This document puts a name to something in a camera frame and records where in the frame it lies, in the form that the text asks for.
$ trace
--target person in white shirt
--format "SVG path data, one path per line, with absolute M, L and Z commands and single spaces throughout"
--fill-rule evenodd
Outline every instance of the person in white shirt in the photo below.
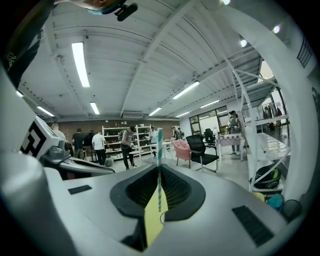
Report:
M 64 133 L 62 131 L 59 131 L 59 124 L 58 121 L 54 121 L 52 123 L 52 130 L 53 132 L 58 135 L 59 138 L 63 139 L 64 141 L 66 141 L 66 136 L 64 135 Z
M 150 141 L 150 144 L 156 144 L 158 143 L 158 133 L 157 131 L 155 130 L 155 127 L 152 125 L 151 126 L 151 131 L 149 133 L 149 138 L 148 140 Z M 154 157 L 156 157 L 156 152 L 155 151 L 152 151 Z
M 96 135 L 92 137 L 92 147 L 94 148 L 96 156 L 98 157 L 99 164 L 101 166 L 105 164 L 107 157 L 105 145 L 109 148 L 109 145 L 105 140 L 105 137 L 102 136 L 102 131 L 100 130 Z

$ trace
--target man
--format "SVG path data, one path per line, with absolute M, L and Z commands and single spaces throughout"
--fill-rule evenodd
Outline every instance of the man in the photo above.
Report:
M 66 141 L 66 136 L 64 135 L 64 133 L 62 131 L 59 131 L 59 124 L 58 121 L 54 121 L 52 123 L 52 130 L 53 132 L 58 135 L 62 140 Z
M 76 130 L 76 133 L 72 136 L 72 143 L 74 144 L 74 157 L 84 159 L 84 151 L 82 149 L 85 136 L 82 134 L 81 128 Z
M 130 163 L 132 167 L 137 167 L 134 163 L 134 155 L 129 154 L 132 152 L 132 147 L 135 145 L 132 141 L 134 138 L 134 132 L 136 131 L 136 128 L 134 126 L 130 126 L 128 130 L 125 130 L 122 134 L 122 140 L 121 140 L 121 150 L 123 154 L 123 162 L 125 165 L 125 169 L 129 170 L 129 165 L 128 165 L 128 156 L 130 159 Z
M 102 15 L 119 9 L 119 0 L 16 0 L 7 1 L 10 15 L 1 19 L 5 24 L 0 40 L 0 57 L 14 87 L 37 55 L 42 40 L 42 28 L 55 5 L 70 2 Z
M 105 145 L 109 147 L 107 141 L 105 140 L 105 137 L 102 136 L 102 131 L 100 130 L 96 135 L 92 138 L 92 147 L 94 148 L 94 151 L 96 153 L 96 156 L 98 157 L 99 165 L 103 166 L 106 161 L 106 151 L 105 151 Z
M 155 131 L 155 127 L 152 125 L 151 126 L 151 131 L 149 133 L 149 138 L 148 140 L 150 140 L 150 144 L 156 144 L 158 143 L 158 133 L 157 131 Z M 156 157 L 156 151 L 152 151 L 153 153 L 153 157 Z
M 232 110 L 229 114 L 231 114 L 230 118 L 230 131 L 231 134 L 238 134 L 240 133 L 240 121 L 237 118 L 236 111 Z M 236 154 L 237 156 L 240 155 L 240 146 L 236 145 L 236 152 L 235 152 L 235 145 L 232 145 L 232 152 L 230 155 Z

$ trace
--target brick wall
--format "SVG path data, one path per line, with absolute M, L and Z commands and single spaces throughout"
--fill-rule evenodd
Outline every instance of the brick wall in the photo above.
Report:
M 60 122 L 59 130 L 64 133 L 67 141 L 71 142 L 72 135 L 77 132 L 78 128 L 81 128 L 83 133 L 89 133 L 90 131 L 97 133 L 98 131 L 101 131 L 102 126 L 104 126 L 105 128 L 116 127 L 116 124 L 117 126 L 119 124 L 120 127 L 124 126 L 121 124 L 121 122 L 123 122 L 123 120 L 109 120 L 109 122 L 105 122 L 104 120 Z M 156 130 L 157 128 L 163 128 L 164 139 L 170 139 L 172 136 L 171 127 L 179 125 L 178 121 L 127 120 L 126 122 L 127 127 L 144 124 L 145 126 L 153 125 Z

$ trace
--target table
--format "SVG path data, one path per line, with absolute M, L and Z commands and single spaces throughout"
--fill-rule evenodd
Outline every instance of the table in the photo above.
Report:
M 162 142 L 162 152 L 163 152 L 163 156 L 164 156 L 164 159 L 166 159 L 166 151 L 167 151 L 167 145 L 169 145 L 170 146 L 170 153 L 171 153 L 171 159 L 173 160 L 174 159 L 174 157 L 173 157 L 173 155 L 172 155 L 172 143 L 171 143 L 171 141 L 163 141 Z M 150 145 L 150 150 L 152 151 L 152 148 L 156 148 L 157 150 L 158 150 L 158 144 L 157 143 L 155 143 L 155 144 L 151 144 Z
M 141 166 L 144 165 L 144 162 L 142 161 L 142 157 L 141 157 L 141 153 L 144 152 L 143 150 L 135 150 L 135 151 L 131 151 L 129 154 L 130 155 L 133 155 L 133 159 L 135 159 L 135 156 L 136 155 L 139 155 L 139 159 L 140 159 L 140 162 L 141 162 Z
M 245 138 L 242 136 L 241 133 L 234 133 L 234 134 L 226 134 L 226 135 L 219 135 L 215 138 L 215 143 L 218 145 L 219 148 L 219 158 L 221 158 L 222 147 L 224 146 L 231 146 L 231 145 L 240 145 L 240 160 L 243 161 L 243 152 L 244 152 L 244 144 Z

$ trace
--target backpack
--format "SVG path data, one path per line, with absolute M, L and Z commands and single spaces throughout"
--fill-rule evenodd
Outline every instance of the backpack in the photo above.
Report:
M 122 130 L 122 131 L 120 131 L 119 132 L 119 134 L 118 134 L 118 141 L 122 141 L 122 137 L 123 137 L 123 135 L 124 135 L 124 132 L 125 132 L 125 130 Z

